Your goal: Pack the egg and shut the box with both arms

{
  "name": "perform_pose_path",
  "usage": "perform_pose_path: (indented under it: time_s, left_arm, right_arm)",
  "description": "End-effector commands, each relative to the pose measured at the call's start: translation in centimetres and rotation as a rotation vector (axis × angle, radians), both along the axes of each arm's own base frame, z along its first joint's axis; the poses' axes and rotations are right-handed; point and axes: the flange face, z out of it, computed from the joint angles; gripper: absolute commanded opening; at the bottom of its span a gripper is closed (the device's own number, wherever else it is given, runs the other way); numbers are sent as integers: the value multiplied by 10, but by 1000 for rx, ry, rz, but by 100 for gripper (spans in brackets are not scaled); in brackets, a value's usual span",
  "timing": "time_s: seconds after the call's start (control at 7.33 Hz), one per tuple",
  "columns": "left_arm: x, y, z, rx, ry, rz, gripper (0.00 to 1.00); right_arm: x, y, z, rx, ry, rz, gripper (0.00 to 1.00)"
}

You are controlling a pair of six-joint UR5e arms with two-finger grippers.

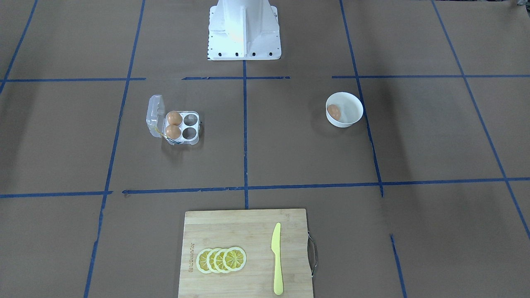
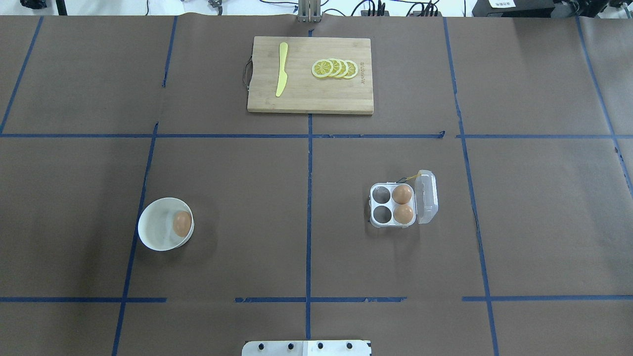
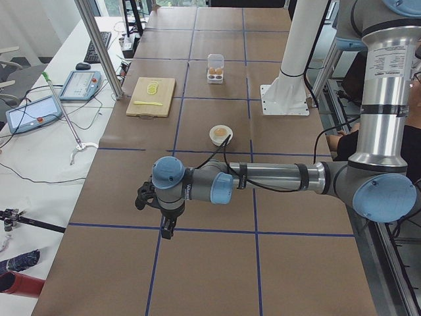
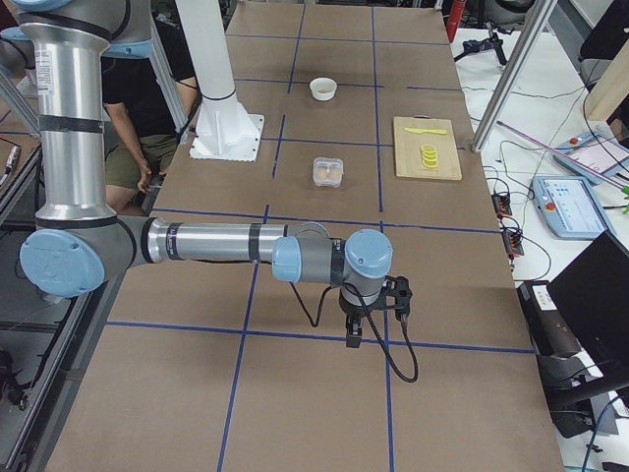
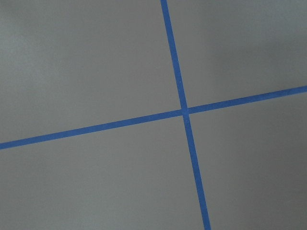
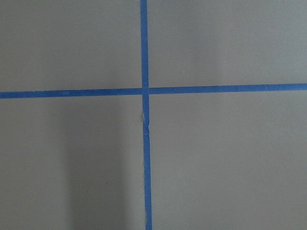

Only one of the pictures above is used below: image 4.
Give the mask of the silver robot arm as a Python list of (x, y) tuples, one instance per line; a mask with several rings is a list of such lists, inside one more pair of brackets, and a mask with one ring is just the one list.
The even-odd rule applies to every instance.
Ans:
[(121, 216), (105, 201), (101, 57), (149, 55), (146, 1), (22, 1), (19, 21), (34, 46), (45, 203), (20, 250), (27, 278), (65, 298), (97, 289), (127, 269), (164, 261), (268, 264), (273, 276), (338, 289), (346, 343), (356, 347), (373, 311), (408, 314), (410, 289), (390, 275), (393, 249), (363, 229), (331, 237), (300, 225), (169, 223)]

